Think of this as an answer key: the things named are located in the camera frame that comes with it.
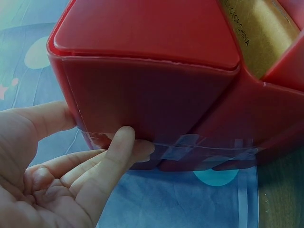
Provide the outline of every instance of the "polka dot fabric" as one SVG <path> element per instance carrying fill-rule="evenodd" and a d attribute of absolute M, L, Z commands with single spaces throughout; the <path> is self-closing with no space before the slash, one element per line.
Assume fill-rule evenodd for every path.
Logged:
<path fill-rule="evenodd" d="M 67 3 L 0 0 L 0 110 L 64 99 L 50 67 L 46 42 Z M 32 165 L 83 150 L 88 147 L 76 128 L 60 132 L 39 143 Z M 255 228 L 256 181 L 255 168 L 130 171 L 111 195 L 99 226 L 237 228 L 245 222 Z M 250 207 L 250 213 L 240 216 L 244 207 Z"/>

